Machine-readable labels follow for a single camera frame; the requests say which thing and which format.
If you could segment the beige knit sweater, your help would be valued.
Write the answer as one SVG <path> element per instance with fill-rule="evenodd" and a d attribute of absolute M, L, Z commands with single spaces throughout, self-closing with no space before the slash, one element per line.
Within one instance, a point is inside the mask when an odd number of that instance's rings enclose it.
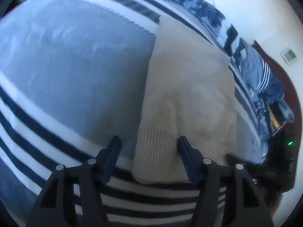
<path fill-rule="evenodd" d="M 160 17 L 142 103 L 131 173 L 143 184 L 188 180 L 177 140 L 225 165 L 236 147 L 230 58 L 183 23 Z"/>

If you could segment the dark wooden headboard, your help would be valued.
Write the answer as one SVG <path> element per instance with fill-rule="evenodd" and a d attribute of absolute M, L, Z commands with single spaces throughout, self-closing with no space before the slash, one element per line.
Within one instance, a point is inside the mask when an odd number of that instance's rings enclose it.
<path fill-rule="evenodd" d="M 293 82 L 291 81 L 284 68 L 279 63 L 277 63 L 276 60 L 270 57 L 263 50 L 263 48 L 261 48 L 260 44 L 257 41 L 254 41 L 252 47 L 255 48 L 261 57 L 268 63 L 271 71 L 281 81 L 284 87 L 284 99 L 294 113 L 294 122 L 285 124 L 284 127 L 279 130 L 280 132 L 284 132 L 286 134 L 286 136 L 289 138 L 289 141 L 294 142 L 294 144 L 289 147 L 293 155 L 292 171 L 290 172 L 290 179 L 287 185 L 287 191 L 289 191 L 295 186 L 298 154 L 302 138 L 302 112 L 299 97 L 295 90 Z"/>

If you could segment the dark blue patterned pillow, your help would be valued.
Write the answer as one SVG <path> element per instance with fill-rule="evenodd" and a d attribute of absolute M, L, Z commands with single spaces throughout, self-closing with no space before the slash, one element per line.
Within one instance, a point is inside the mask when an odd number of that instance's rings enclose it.
<path fill-rule="evenodd" d="M 279 79 L 269 81 L 262 91 L 255 92 L 254 101 L 259 124 L 267 139 L 295 121 L 294 112 L 284 99 L 284 88 Z"/>

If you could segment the grey striped pillow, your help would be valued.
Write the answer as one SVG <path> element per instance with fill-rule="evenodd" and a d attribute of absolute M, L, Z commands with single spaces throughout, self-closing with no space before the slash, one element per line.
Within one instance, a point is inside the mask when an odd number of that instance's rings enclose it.
<path fill-rule="evenodd" d="M 281 82 L 272 73 L 268 63 L 243 38 L 239 39 L 233 57 L 244 83 L 253 95 L 259 95 L 269 103 L 283 98 Z"/>

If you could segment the blue patterned rolled quilt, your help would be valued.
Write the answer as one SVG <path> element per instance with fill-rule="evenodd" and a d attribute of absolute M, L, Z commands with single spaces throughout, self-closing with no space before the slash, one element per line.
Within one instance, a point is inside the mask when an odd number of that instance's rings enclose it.
<path fill-rule="evenodd" d="M 229 56 L 239 47 L 239 34 L 217 8 L 205 0 L 172 0 L 191 13 Z"/>

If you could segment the blue striped bed blanket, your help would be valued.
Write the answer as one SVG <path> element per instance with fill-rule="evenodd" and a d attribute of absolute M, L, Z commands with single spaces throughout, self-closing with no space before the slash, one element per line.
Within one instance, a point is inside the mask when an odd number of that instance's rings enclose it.
<path fill-rule="evenodd" d="M 199 190 L 189 181 L 143 184 L 131 173 L 148 63 L 160 17 L 217 46 L 172 0 L 26 0 L 1 19 L 1 202 L 24 224 L 58 165 L 80 166 L 114 136 L 121 152 L 99 186 L 108 226 L 190 226 Z M 256 111 L 233 56 L 236 131 Z"/>

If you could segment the white green wall thermostat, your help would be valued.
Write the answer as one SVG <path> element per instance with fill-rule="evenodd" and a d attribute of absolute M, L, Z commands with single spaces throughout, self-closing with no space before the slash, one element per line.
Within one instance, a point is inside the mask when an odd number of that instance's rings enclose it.
<path fill-rule="evenodd" d="M 297 60 L 297 56 L 291 48 L 284 49 L 281 52 L 281 56 L 288 65 L 294 63 Z"/>

